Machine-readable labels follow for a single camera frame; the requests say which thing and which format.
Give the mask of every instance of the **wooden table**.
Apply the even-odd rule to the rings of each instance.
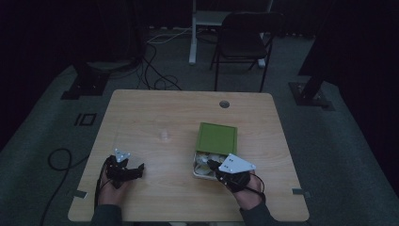
[[[221,101],[230,106],[223,108]],[[160,122],[168,139],[161,139]],[[305,221],[309,212],[273,98],[266,93],[116,90],[106,110],[74,197],[72,221],[90,221],[96,181],[105,159],[118,148],[130,153],[128,168],[145,163],[122,206],[126,221],[242,221],[232,194],[218,181],[193,176],[200,122],[238,128],[237,155],[256,165],[267,206],[280,221]]]

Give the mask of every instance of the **green box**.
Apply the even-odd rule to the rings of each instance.
[[[237,127],[201,122],[196,151],[237,154]]]

